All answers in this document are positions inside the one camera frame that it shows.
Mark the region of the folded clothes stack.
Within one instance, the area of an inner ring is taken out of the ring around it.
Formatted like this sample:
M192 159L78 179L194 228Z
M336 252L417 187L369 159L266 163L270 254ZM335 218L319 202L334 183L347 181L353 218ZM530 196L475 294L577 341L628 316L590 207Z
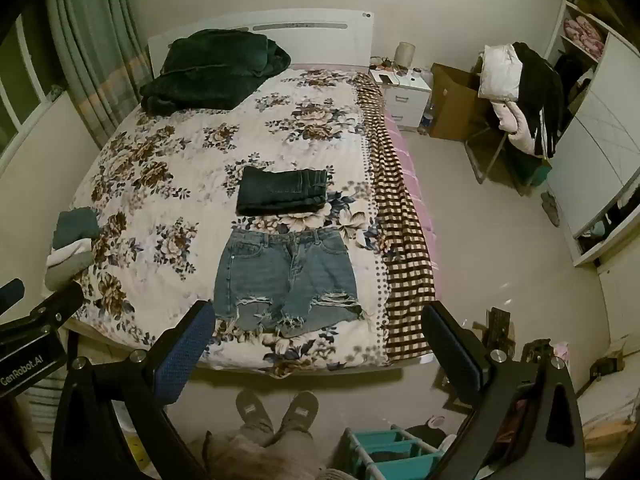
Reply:
M44 287L49 292L57 292L93 264L92 245L100 234L98 218L91 207L58 215L44 274Z

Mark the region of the white nightstand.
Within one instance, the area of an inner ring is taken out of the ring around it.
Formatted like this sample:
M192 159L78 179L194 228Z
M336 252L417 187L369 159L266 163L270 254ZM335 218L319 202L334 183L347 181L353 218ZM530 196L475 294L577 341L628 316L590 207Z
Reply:
M417 129L431 99L432 88L415 70L371 68L381 87L386 110L399 127Z

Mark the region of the checkered brown blanket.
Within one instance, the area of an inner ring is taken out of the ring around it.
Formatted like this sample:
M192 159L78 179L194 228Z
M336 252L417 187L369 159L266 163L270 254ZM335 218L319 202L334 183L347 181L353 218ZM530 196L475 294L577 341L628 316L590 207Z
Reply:
M415 359L428 351L422 332L422 311L435 300L431 255L386 127L382 91L365 73L355 76L354 85L367 139L375 223L382 235L382 261L388 285L386 356L392 362Z

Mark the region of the green striped curtain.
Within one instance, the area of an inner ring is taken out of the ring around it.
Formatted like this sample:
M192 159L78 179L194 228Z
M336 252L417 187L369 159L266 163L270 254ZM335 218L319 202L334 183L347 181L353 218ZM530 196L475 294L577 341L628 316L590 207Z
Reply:
M93 141L104 145L151 81L129 0L46 0L67 91Z

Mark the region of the floral bed cover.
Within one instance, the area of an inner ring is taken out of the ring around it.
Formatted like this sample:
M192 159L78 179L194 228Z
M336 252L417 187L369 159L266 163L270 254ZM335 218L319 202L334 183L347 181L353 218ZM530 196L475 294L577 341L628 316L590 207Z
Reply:
M96 212L101 229L93 264L79 277L85 303L75 324L113 344L147 347L195 301L213 302L234 230L336 229L355 273L362 318L285 338L244 332L216 317L202 364L278 376L387 364L388 285L356 101L358 73L286 70L234 110L130 114L74 196L76 207ZM247 166L326 170L326 204L313 214L240 216L236 201Z

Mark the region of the folded dark pants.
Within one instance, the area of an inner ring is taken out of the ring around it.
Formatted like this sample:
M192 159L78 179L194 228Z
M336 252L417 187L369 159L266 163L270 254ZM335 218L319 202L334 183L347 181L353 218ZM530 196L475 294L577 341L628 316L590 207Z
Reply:
M326 204L326 170L271 172L247 166L242 173L236 213L240 216L306 214Z

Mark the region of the teal storage rack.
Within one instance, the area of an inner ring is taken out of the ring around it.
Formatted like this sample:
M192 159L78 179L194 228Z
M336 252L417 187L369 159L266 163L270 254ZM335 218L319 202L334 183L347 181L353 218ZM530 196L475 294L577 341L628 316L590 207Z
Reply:
M346 428L346 472L356 479L422 480L444 452L397 426L357 432Z

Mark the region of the chair with clothes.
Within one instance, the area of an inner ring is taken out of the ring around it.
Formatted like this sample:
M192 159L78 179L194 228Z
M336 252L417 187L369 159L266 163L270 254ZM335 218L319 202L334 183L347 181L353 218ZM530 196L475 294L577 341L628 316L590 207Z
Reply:
M524 42L486 46L478 56L477 96L488 103L484 126L464 140L475 179L484 183L500 157L516 190L527 194L544 183L562 132L563 88L551 64ZM485 167L472 143L495 133L498 144Z

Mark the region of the grey slipper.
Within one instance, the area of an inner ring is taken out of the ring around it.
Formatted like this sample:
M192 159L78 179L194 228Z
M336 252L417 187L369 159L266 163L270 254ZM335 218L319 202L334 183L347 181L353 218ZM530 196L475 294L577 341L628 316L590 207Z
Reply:
M245 426L272 434L271 419L264 404L252 390L241 390L235 398L235 406Z
M284 416L282 417L281 432L291 430L307 432L319 411L319 401L310 391L302 391L296 394Z

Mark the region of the dark green blanket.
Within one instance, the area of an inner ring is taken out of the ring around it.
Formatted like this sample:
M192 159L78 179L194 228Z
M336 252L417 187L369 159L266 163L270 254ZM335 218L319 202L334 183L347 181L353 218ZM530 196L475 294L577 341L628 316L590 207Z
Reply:
M155 116L190 108L233 110L290 65L288 52L265 35L200 30L172 43L160 74L140 90L141 107Z

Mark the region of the blue denim shorts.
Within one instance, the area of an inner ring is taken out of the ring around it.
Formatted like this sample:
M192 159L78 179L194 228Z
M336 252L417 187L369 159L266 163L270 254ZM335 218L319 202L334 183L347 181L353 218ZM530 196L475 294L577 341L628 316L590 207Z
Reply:
M244 332L293 338L362 318L341 234L234 230L214 287L216 317Z

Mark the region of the white headboard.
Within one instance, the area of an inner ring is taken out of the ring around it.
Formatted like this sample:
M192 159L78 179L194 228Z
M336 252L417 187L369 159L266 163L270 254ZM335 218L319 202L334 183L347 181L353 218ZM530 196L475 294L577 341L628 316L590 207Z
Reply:
M203 29L234 29L262 34L284 49L295 65L370 63L374 14L361 10L279 9L206 18L149 39L154 75L160 73L171 44Z

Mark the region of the right grey slipper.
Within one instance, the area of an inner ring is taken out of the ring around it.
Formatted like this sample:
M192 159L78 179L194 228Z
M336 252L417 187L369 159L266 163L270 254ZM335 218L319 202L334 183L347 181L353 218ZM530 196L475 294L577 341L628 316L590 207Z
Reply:
M319 401L310 391L302 391L296 394L284 416L282 417L281 432L291 430L307 432L319 411Z

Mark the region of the cardboard box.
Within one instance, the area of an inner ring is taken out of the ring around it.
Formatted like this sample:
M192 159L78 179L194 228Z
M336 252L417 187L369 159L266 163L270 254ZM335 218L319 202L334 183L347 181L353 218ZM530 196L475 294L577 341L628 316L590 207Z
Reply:
M432 138L462 142L486 126L490 104L478 96L480 76L437 63L432 74Z

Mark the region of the beige jar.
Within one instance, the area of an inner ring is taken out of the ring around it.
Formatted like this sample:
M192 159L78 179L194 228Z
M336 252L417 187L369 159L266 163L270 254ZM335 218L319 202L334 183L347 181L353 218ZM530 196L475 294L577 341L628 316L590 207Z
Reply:
M402 68L410 68L412 65L416 46L407 41L401 41L395 50L394 64Z

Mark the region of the left grey slipper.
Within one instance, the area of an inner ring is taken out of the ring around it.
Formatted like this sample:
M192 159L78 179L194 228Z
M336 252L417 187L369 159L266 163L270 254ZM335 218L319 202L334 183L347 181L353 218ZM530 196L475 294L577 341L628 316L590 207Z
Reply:
M241 390L235 398L235 406L245 426L272 434L271 419L264 404L252 390Z

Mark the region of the white wardrobe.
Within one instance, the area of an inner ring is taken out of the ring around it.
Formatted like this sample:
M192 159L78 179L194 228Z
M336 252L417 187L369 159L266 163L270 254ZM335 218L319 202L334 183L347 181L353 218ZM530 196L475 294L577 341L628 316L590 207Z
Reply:
M591 72L570 111L548 187L574 266L626 242L639 226L639 51L564 0L544 56L576 53Z

